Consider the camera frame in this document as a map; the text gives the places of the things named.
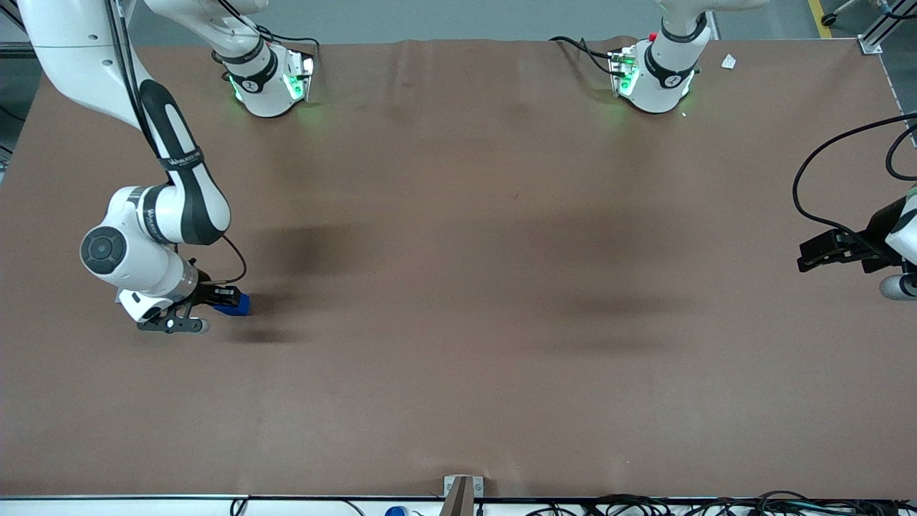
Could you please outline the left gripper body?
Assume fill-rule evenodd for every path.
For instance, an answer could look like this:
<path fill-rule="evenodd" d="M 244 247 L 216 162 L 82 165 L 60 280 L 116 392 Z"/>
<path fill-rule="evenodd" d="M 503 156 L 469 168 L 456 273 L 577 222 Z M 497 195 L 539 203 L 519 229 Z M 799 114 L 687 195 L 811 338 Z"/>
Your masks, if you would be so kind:
<path fill-rule="evenodd" d="M 905 205 L 906 197 L 903 196 L 884 208 L 878 209 L 869 219 L 864 231 L 859 232 L 863 239 L 882 252 L 882 257 L 878 252 L 872 252 L 867 259 L 861 262 L 865 274 L 872 274 L 887 267 L 900 267 L 903 273 L 908 273 L 908 262 L 885 243 L 885 238 L 897 224 Z"/>

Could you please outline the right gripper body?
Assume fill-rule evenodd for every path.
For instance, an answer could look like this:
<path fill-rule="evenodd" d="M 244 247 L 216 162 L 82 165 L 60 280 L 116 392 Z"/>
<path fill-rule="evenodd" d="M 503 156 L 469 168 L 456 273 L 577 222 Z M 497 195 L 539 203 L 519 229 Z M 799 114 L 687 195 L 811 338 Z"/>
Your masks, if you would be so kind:
<path fill-rule="evenodd" d="M 191 319 L 192 308 L 203 299 L 206 287 L 196 279 L 183 279 L 172 287 L 157 287 L 154 290 L 134 291 L 119 287 L 117 303 L 136 323 Z"/>

